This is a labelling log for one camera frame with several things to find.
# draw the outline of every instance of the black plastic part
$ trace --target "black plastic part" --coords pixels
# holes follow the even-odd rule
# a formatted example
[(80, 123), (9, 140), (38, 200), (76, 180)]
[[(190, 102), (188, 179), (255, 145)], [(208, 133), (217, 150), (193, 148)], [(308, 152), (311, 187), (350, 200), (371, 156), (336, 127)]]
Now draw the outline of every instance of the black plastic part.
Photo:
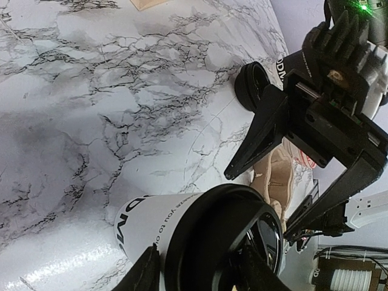
[(305, 230), (337, 236), (353, 231), (343, 220), (344, 203), (375, 182), (387, 165), (388, 135), (361, 113), (371, 82), (383, 62), (370, 51), (367, 24), (347, 13), (333, 29), (323, 22), (303, 44), (311, 78), (292, 70), (284, 91), (268, 85), (255, 118), (225, 171), (236, 178), (286, 136), (320, 167), (335, 157), (347, 170), (298, 216), (285, 237), (294, 242)]
[(241, 68), (235, 81), (237, 100), (245, 109), (256, 112), (265, 87), (270, 84), (264, 67), (253, 62)]
[(330, 23), (332, 22), (332, 12), (330, 11), (330, 6), (328, 0), (324, 1), (323, 4), (323, 12), (325, 15), (325, 22), (328, 27), (330, 27)]
[(318, 275), (312, 276), (311, 285), (320, 287), (324, 290), (330, 290), (333, 277), (334, 277), (335, 269), (319, 269)]
[[(268, 249), (272, 241), (268, 237), (257, 237), (254, 242), (260, 246), (258, 252), (267, 257), (271, 271), (277, 274), (283, 241), (275, 211), (254, 189), (225, 184), (199, 197), (179, 221), (166, 256), (166, 290), (231, 290), (224, 287), (232, 283), (229, 279), (236, 280), (236, 273), (227, 258), (234, 256), (238, 241), (243, 240), (248, 229), (254, 229), (255, 220), (263, 214), (272, 218), (272, 233), (279, 238), (278, 255)], [(271, 264), (268, 253), (276, 264)]]
[(331, 17), (335, 24), (338, 23), (343, 11), (347, 10), (349, 16), (358, 16), (360, 23), (370, 22), (368, 40), (377, 45), (388, 43), (388, 7), (386, 1), (365, 1), (367, 9), (361, 9), (360, 1), (326, 0), (325, 16), (330, 24)]
[(279, 278), (268, 268), (266, 262), (258, 256), (255, 249), (246, 244), (240, 255), (239, 273), (241, 282), (239, 291), (290, 291)]
[(112, 291), (159, 291), (160, 255), (156, 245), (148, 247)]
[(312, 195), (307, 195), (303, 201), (301, 202), (301, 204), (299, 204), (298, 208), (295, 209), (295, 211), (291, 214), (290, 218), (287, 220), (287, 228), (289, 227), (289, 221), (294, 221), (296, 220), (296, 218), (300, 215), (302, 215), (302, 213), (304, 213), (311, 205), (313, 204), (313, 196)]
[(383, 95), (383, 98), (380, 102), (380, 106), (384, 106), (384, 105), (387, 105), (388, 104), (388, 94), (384, 94)]
[(225, 169), (227, 179), (235, 179), (281, 143), (288, 115), (287, 95), (268, 85), (245, 140)]
[(298, 50), (297, 52), (292, 53), (291, 55), (288, 55), (276, 62), (276, 71), (282, 82), (284, 82), (286, 74), (292, 70), (297, 70), (299, 74), (303, 75), (303, 77), (307, 79), (310, 78), (309, 70), (302, 50)]

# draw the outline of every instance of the white marble tabletop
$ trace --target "white marble tabletop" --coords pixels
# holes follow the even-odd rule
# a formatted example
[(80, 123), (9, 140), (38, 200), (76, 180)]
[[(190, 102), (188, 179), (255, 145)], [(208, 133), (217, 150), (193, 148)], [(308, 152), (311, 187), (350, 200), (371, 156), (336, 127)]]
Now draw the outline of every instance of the white marble tabletop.
[(119, 207), (226, 181), (253, 117), (233, 79), (286, 53), (270, 1), (0, 0), (0, 17), (0, 290), (110, 290), (131, 266)]

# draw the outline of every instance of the white plastic part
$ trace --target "white plastic part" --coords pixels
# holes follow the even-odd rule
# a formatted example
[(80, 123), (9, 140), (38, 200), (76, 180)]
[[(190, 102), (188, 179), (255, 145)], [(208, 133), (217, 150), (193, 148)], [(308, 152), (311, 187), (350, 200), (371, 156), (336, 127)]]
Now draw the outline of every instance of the white plastic part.
[(333, 291), (368, 291), (371, 271), (335, 270), (330, 289)]
[(359, 229), (388, 216), (388, 191), (365, 198), (350, 198), (346, 204), (346, 224)]
[[(167, 250), (176, 226), (186, 210), (202, 193), (157, 195), (135, 198), (120, 209), (115, 220), (119, 247), (131, 262), (136, 262), (148, 246), (157, 245), (164, 270)], [(160, 291), (165, 291), (160, 276)]]
[(387, 66), (387, 50), (383, 46), (376, 47), (375, 44), (368, 42), (370, 45), (370, 49), (373, 51), (373, 54), (377, 56), (383, 65), (379, 68), (381, 74), (377, 74), (370, 76), (370, 80), (372, 81), (375, 78), (372, 87), (370, 89), (369, 94), (366, 96), (364, 107), (362, 109), (362, 113), (365, 114), (370, 119), (373, 119), (380, 107), (380, 102), (383, 98), (383, 94), (387, 92), (388, 88), (388, 66)]
[(284, 271), (285, 268), (286, 268), (286, 256), (283, 255), (283, 257), (281, 258), (281, 265), (280, 265), (280, 268), (279, 268), (279, 275), (282, 274), (282, 272)]

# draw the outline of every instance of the beige fabric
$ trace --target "beige fabric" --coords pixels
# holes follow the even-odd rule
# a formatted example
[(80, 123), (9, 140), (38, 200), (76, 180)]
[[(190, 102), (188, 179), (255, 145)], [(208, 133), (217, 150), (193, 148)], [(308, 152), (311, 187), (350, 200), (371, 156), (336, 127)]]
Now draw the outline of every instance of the beige fabric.
[(255, 178), (250, 186), (275, 209), (281, 220), (283, 231), (286, 231), (285, 215), (292, 199), (293, 187), (292, 157), (282, 145), (279, 145), (257, 162), (253, 169)]
[(166, 2), (166, 0), (131, 0), (131, 2), (133, 3), (133, 5), (136, 6), (138, 10), (144, 10), (160, 3)]

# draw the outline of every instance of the black cable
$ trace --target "black cable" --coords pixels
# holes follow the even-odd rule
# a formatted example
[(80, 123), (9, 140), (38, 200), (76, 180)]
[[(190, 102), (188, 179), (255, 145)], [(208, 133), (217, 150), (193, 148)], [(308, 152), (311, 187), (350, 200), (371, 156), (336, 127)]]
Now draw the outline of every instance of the black cable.
[(363, 246), (335, 246), (335, 247), (326, 247), (325, 249), (319, 251), (314, 258), (321, 256), (322, 253), (328, 250), (363, 250), (367, 252), (375, 252), (375, 253), (385, 253), (388, 255), (388, 250), (378, 247), (363, 247)]
[(311, 240), (311, 237), (309, 237), (309, 238), (307, 239), (307, 241), (304, 242), (304, 246), (306, 246), (306, 245), (309, 243), (310, 240)]
[(388, 269), (383, 265), (381, 264), (377, 259), (371, 257), (371, 256), (359, 256), (359, 255), (343, 255), (343, 254), (339, 254), (339, 253), (331, 253), (330, 254), (331, 257), (333, 258), (341, 258), (341, 259), (370, 259), (371, 261), (373, 261), (374, 263), (376, 263), (380, 268), (381, 270), (388, 276)]
[(297, 242), (297, 241), (300, 241), (301, 239), (303, 238), (312, 238), (313, 236), (318, 236), (318, 235), (323, 235), (323, 232), (316, 232), (316, 233), (306, 233), (304, 235), (301, 235), (295, 239), (293, 239), (293, 241)]

